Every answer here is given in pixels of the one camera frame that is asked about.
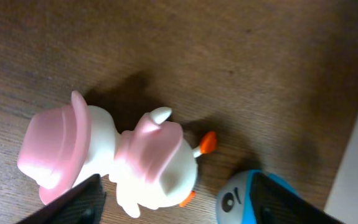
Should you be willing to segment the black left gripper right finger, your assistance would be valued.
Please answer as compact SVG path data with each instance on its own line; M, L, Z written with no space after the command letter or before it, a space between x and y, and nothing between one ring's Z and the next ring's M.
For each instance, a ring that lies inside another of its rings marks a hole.
M257 224L342 223L263 173L253 175L250 201Z

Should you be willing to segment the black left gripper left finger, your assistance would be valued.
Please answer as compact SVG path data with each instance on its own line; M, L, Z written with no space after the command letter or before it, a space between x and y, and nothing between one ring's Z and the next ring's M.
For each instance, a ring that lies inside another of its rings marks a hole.
M105 201L101 177L94 174L17 224L99 224Z

